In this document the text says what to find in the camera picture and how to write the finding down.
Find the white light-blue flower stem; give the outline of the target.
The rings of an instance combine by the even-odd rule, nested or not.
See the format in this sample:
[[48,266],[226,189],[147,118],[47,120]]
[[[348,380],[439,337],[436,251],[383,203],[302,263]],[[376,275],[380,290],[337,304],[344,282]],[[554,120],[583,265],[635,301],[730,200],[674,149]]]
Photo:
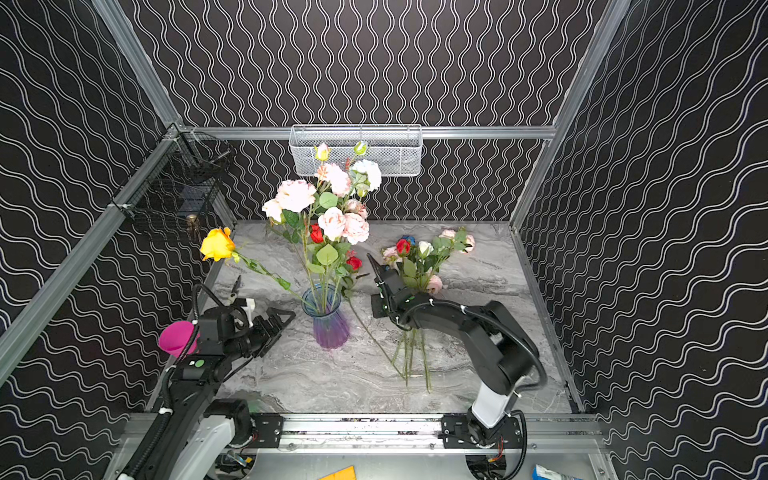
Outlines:
[[365,197],[379,189],[382,183],[379,166],[368,160],[355,160],[346,168],[323,163],[317,169],[316,176],[321,188],[318,217],[332,207],[342,211],[343,204],[348,199],[357,199],[364,203]]

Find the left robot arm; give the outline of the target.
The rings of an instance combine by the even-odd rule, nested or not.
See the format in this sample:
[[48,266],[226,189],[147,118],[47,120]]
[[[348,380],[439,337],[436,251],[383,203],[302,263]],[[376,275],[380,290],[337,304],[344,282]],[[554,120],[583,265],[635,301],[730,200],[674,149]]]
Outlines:
[[237,360],[261,358],[296,313],[269,307],[251,319],[242,306],[215,306],[197,316],[192,354],[178,360],[161,387],[161,407],[120,479],[204,479],[225,449],[259,436],[245,400],[216,395]]

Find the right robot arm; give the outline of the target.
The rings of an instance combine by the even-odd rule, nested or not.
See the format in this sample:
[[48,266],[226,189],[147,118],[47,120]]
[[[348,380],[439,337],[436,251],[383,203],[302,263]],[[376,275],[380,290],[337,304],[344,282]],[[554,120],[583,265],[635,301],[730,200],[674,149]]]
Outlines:
[[507,419],[519,394],[538,391],[548,375],[535,342],[498,301],[468,306],[441,300],[406,285],[394,268],[369,256],[379,292],[371,296],[373,316],[387,318],[402,331],[434,330],[459,340],[480,379],[480,388],[458,434],[465,444],[497,446],[512,438]]

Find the yellow rose stem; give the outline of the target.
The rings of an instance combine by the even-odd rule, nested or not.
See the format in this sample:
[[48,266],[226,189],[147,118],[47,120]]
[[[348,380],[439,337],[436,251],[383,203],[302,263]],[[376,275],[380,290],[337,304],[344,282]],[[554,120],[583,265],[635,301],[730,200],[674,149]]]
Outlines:
[[271,278],[283,290],[295,297],[303,306],[309,306],[309,303],[292,289],[292,285],[288,280],[269,271],[261,262],[240,253],[231,238],[231,229],[228,227],[211,229],[202,240],[200,253],[203,255],[204,260],[213,259],[215,262],[220,262],[232,259],[235,263],[242,263],[249,270]]

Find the large pink peony stem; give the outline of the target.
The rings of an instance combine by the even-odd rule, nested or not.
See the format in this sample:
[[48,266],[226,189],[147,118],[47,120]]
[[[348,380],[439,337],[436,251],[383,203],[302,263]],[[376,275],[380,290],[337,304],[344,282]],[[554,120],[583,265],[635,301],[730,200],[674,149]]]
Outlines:
[[310,180],[297,179],[285,180],[278,189],[275,198],[281,206],[290,210],[306,212],[308,226],[317,220],[320,213],[319,194],[321,188],[318,186],[316,173]]

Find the pink rose spray stem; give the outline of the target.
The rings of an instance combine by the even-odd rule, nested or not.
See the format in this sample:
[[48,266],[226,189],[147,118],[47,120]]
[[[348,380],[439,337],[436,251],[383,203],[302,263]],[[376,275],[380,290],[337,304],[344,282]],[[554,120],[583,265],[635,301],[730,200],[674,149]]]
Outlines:
[[[356,253],[354,247],[368,240],[370,236],[370,225],[367,221],[368,210],[362,201],[357,199],[348,199],[343,204],[342,211],[344,213],[345,225],[340,241],[337,243],[336,247],[339,252],[343,254],[342,268],[346,271],[344,268],[344,263],[348,253],[354,251],[355,254],[362,260],[362,257]],[[340,287],[339,296],[342,299],[344,299],[342,296],[344,288],[344,284],[342,283],[343,277],[338,281],[338,286]]]

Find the purple blue glass vase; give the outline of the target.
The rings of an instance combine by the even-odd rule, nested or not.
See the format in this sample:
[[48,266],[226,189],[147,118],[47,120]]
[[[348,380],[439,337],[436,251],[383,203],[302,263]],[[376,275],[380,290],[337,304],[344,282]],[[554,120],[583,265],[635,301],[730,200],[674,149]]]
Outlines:
[[314,339],[323,349],[338,349],[349,339],[350,327],[341,301],[342,296],[333,284],[315,284],[303,294],[304,313],[312,319]]

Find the cream rose stem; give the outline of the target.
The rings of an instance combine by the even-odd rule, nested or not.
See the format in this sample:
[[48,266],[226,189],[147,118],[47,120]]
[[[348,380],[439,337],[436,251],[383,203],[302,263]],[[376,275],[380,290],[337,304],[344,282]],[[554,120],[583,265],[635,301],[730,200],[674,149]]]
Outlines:
[[306,212],[295,212],[280,205],[276,198],[267,201],[262,211],[269,222],[269,231],[279,239],[285,240],[298,258],[298,262],[307,277],[307,287],[313,287],[316,275],[308,267],[307,240],[309,238]]

